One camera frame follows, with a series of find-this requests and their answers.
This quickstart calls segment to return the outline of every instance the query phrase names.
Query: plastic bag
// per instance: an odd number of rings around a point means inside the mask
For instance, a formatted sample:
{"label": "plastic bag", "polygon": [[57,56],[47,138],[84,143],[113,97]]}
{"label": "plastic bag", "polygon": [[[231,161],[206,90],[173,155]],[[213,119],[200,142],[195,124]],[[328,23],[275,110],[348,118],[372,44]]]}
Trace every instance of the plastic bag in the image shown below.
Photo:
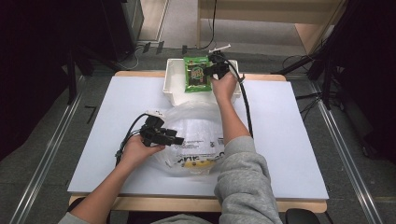
{"label": "plastic bag", "polygon": [[204,75],[204,69],[209,66],[207,57],[185,57],[186,70],[185,92],[212,91],[210,80]]}
{"label": "plastic bag", "polygon": [[164,169],[174,174],[208,174],[222,161],[223,132],[219,107],[207,102],[187,102],[165,114],[163,127],[177,131],[183,145],[154,154]]}

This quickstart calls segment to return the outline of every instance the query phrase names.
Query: hand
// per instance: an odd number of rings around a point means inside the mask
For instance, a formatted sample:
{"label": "hand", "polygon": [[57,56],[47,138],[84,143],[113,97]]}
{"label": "hand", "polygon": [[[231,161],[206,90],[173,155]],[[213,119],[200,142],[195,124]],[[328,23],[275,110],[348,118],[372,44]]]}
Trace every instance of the hand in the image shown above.
{"label": "hand", "polygon": [[210,78],[213,85],[213,93],[215,93],[218,104],[224,101],[231,101],[236,85],[236,77],[228,72],[222,79],[217,80]]}
{"label": "hand", "polygon": [[131,168],[139,166],[149,156],[156,152],[159,152],[165,148],[165,146],[146,147],[142,143],[143,138],[140,135],[132,136],[125,145],[125,149],[122,153],[120,164],[130,165]]}

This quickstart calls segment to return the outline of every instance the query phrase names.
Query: white tabletop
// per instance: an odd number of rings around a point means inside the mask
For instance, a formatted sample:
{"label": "white tabletop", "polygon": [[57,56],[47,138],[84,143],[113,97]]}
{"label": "white tabletop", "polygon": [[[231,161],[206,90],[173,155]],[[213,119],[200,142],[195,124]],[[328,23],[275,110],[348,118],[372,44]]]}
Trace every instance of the white tabletop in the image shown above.
{"label": "white tabletop", "polygon": [[[111,172],[115,153],[132,122],[146,110],[172,108],[163,77],[113,77],[68,191],[92,192]],[[257,152],[268,162],[277,199],[327,200],[328,194],[289,82],[246,80]],[[246,122],[242,97],[234,103]],[[136,124],[141,127],[144,119]],[[121,194],[214,196],[219,172],[179,177],[154,159],[135,170]]]}

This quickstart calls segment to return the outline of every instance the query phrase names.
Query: forearm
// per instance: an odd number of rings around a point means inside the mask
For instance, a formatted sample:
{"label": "forearm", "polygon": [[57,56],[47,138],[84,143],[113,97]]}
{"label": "forearm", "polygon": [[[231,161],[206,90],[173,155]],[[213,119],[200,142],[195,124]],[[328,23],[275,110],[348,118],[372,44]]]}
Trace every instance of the forearm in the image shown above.
{"label": "forearm", "polygon": [[131,173],[120,163],[107,178],[70,213],[90,223],[105,223],[120,189]]}
{"label": "forearm", "polygon": [[224,144],[227,145],[227,143],[239,136],[250,136],[245,124],[236,114],[231,101],[218,101],[218,104],[221,114]]}

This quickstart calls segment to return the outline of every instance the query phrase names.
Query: person's right hand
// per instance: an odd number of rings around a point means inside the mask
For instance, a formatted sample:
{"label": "person's right hand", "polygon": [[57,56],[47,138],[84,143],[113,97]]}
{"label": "person's right hand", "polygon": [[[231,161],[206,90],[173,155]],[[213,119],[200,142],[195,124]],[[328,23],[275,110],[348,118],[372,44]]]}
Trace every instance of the person's right hand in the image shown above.
{"label": "person's right hand", "polygon": [[217,80],[210,78],[213,85],[213,93],[215,93],[218,104],[225,101],[231,101],[233,91],[237,83],[236,77],[228,72],[222,79]]}

